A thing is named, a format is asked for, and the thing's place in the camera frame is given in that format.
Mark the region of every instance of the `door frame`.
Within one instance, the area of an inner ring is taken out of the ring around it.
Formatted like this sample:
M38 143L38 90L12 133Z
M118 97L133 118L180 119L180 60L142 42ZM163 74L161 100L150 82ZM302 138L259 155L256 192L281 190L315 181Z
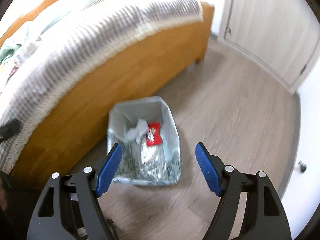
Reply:
M231 14L232 14L232 7L233 7L233 0L225 0L220 29L219 29L219 33L218 33L218 41L225 42L226 44L228 44L232 48L240 51L241 53L243 53L244 55L246 55L250 59L257 62L260 67L267 70L269 74L274 76L279 81L279 83L282 84L291 93L294 93L295 91L297 91L298 88L300 87L300 85L307 78L307 76L309 75L309 73L311 72L313 67L315 66L318 59L320 58L320 37L319 37L319 40L317 42L317 45L316 45L312 55L310 56L309 60L306 63L307 67L306 67L305 71L300 76L297 77L297 79L295 80L295 82L292 85L290 85L279 74L277 74L275 71L273 71L267 64L265 64L260 59L255 57L253 54L246 51L244 48L237 46L233 42L226 40L226 33L227 33L227 28L228 28L228 25L230 22Z

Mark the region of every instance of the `wooden bed frame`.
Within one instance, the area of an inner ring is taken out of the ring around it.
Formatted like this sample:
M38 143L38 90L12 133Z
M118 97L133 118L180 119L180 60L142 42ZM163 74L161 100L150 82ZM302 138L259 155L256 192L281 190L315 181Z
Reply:
M10 37L57 0L21 16ZM53 172L67 173L107 131L117 102L151 96L186 66L204 58L214 7L202 2L204 21L161 31L139 41L87 74L38 126L11 172L25 187L42 188Z

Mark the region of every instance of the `door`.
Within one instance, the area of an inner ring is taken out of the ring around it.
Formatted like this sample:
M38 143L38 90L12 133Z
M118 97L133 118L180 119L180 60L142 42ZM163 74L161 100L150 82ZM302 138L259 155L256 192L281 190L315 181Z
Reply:
M319 37L320 24L305 0L233 0L225 36L288 88Z

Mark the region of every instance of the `gray striped blanket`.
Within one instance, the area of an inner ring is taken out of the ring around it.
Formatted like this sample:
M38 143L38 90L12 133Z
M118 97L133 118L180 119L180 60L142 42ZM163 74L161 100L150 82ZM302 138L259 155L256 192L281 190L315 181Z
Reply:
M202 20L197 0L91 0L64 17L0 95L0 126L22 123L0 144L0 169L12 170L36 127L82 76L148 35Z

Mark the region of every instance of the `aluminum foil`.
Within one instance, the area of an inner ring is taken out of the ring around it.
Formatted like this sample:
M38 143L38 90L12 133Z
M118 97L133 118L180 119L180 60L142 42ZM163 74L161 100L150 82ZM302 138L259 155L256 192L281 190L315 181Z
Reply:
M162 143L159 145L147 146L146 136L142 138L139 171L141 177L144 179L168 179Z

